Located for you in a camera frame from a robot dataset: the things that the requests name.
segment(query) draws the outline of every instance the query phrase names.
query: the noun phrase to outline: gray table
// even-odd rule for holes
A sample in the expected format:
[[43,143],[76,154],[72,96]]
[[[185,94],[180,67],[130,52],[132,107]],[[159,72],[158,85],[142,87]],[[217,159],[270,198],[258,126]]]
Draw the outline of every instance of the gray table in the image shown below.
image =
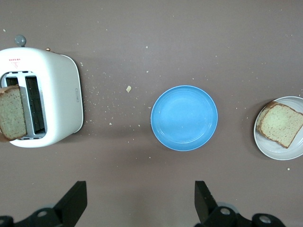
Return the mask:
[[[49,147],[0,144],[0,214],[21,220],[85,180],[79,227],[190,227],[194,183],[204,180],[246,218],[302,226],[303,158],[270,159],[253,139],[268,101],[303,93],[302,11],[282,0],[1,1],[0,49],[23,34],[27,47],[72,57],[85,121]],[[214,99],[219,122],[204,146],[177,152],[155,138],[150,113],[184,84]]]

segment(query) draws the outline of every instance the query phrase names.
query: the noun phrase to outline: bread slice in toaster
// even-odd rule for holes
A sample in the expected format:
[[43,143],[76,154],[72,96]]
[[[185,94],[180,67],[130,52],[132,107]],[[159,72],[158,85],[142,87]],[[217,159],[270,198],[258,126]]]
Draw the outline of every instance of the bread slice in toaster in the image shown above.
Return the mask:
[[289,148],[303,126],[303,114],[273,101],[262,110],[256,125],[261,135]]
[[0,89],[0,141],[12,141],[27,135],[19,85]]

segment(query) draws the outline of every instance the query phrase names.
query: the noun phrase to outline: white toaster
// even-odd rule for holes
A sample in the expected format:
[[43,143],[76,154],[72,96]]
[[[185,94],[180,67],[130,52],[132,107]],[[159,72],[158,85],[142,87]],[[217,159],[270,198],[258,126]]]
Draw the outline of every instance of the white toaster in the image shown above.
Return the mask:
[[24,148],[54,144],[80,130],[83,106],[75,62],[35,48],[0,51],[0,86],[19,84],[27,135],[11,141]]

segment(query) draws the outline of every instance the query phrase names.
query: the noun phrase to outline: white plate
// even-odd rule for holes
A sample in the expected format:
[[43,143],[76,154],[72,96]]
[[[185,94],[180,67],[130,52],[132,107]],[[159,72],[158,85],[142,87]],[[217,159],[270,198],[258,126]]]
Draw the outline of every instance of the white plate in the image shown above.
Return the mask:
[[[285,104],[294,110],[303,113],[303,98],[287,96],[274,100],[278,103]],[[290,160],[303,155],[303,127],[300,129],[289,148],[284,148],[278,143],[271,141],[262,136],[256,130],[257,116],[254,126],[254,137],[258,148],[268,157],[276,160]]]

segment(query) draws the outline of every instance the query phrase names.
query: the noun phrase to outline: toaster logo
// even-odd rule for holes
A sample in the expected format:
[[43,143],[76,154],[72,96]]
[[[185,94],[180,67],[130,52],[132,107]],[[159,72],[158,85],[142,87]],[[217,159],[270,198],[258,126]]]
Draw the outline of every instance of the toaster logo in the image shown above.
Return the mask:
[[9,61],[17,69],[18,66],[19,66],[19,63],[20,63],[21,59],[20,58],[13,58],[13,59],[9,59]]

